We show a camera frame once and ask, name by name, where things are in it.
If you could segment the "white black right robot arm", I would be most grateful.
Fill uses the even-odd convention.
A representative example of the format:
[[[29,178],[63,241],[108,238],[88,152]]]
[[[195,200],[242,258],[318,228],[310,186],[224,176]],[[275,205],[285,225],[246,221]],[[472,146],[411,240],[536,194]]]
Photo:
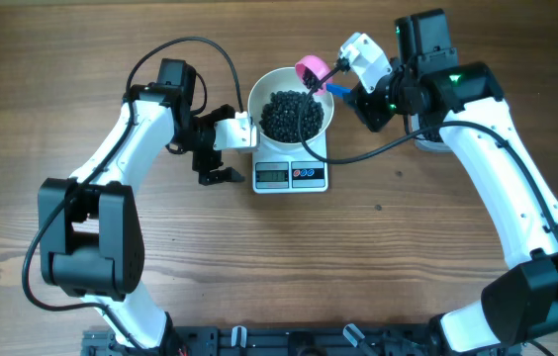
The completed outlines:
[[[416,117],[416,136],[442,143],[462,163],[501,241],[508,269],[480,299],[438,320],[453,353],[509,347],[558,331],[558,201],[521,142],[509,104],[484,62],[462,64],[445,14],[396,21],[389,58],[356,33],[338,61],[358,77],[345,96],[373,132],[392,117]]]

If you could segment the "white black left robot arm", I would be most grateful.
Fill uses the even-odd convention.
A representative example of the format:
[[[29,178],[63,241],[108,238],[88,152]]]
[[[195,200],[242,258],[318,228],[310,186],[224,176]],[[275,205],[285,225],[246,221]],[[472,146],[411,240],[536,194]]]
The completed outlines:
[[[163,148],[190,152],[202,185],[241,182],[222,153],[258,144],[249,113],[230,105],[193,109],[195,68],[165,58],[157,79],[128,82],[119,120],[91,158],[65,179],[48,178],[38,194],[40,230],[30,249],[41,254],[45,282],[92,308],[113,331],[122,355],[186,355],[187,343],[141,280],[144,243],[135,195]]]

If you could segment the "pink measuring scoop blue handle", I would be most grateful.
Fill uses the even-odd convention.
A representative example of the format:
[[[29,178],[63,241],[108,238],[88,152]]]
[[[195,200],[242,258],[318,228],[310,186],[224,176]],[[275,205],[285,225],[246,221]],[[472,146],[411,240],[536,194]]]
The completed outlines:
[[[302,84],[311,90],[318,81],[323,79],[331,72],[329,66],[319,57],[315,55],[306,55],[300,59],[294,66],[295,71]],[[325,93],[333,96],[342,97],[350,93],[350,89],[333,84],[332,79],[325,81],[322,86],[315,92],[316,95],[323,95]]]

